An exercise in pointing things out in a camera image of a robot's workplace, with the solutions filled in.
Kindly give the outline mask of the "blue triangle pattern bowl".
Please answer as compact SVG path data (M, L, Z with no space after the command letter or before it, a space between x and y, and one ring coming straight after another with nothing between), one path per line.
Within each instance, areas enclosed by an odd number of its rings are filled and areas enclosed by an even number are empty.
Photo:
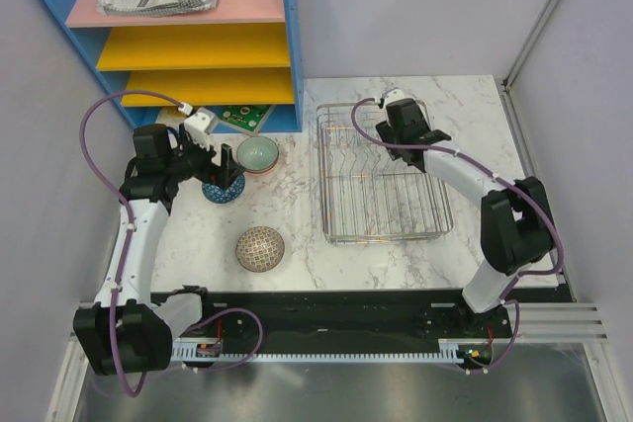
M245 189L245 183L244 175L239 175L225 190L217 185L203 184L202 193L208 201L214 204L224 205L240 197Z

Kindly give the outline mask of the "chrome wire dish rack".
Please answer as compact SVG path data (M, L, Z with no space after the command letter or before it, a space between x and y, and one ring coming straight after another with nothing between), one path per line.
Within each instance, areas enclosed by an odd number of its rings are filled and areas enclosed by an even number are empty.
M322 230L332 244L431 240L454 226L446 186L364 138L349 103L316 108Z

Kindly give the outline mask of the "brown lattice pattern bowl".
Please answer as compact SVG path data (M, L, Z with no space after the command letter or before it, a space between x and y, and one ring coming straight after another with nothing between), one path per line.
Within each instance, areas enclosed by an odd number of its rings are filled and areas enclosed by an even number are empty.
M264 273L280 264L285 254L285 242L276 229L256 226L239 237L235 254L242 268L253 273Z

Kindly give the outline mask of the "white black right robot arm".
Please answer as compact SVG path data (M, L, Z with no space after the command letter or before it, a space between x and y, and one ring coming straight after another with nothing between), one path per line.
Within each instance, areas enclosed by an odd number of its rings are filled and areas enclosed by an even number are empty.
M462 291L464 305L453 311L462 335L478 335L489 324L487 311L500 304L529 267L551 251L559 272L562 240L553 222L543 183L530 176L510 182L459 149L450 135L428 124L421 106L399 90L380 100L386 119L376 131L394 160L452 187L480 211L484 261Z

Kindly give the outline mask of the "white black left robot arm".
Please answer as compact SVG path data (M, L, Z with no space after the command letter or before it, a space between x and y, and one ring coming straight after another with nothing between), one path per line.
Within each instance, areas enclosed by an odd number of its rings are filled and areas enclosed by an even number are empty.
M180 184L195 178L226 190L243 170L229 145L203 148L179 129L173 146L171 132L160 124L135 129L136 155L116 191L120 228L108 273L94 303L73 318L74 333L100 376L163 370L175 339L187 330L206 336L217 325L217 313L203 303L206 291L200 287L188 286L152 305L152 274Z

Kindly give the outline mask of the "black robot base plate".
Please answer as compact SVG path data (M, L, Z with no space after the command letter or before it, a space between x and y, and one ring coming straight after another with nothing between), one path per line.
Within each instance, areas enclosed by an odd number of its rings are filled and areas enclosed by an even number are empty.
M488 342L511 335L507 311L475 314L458 290L210 292L203 316L229 308L189 337L220 337L238 353L431 351L442 339Z

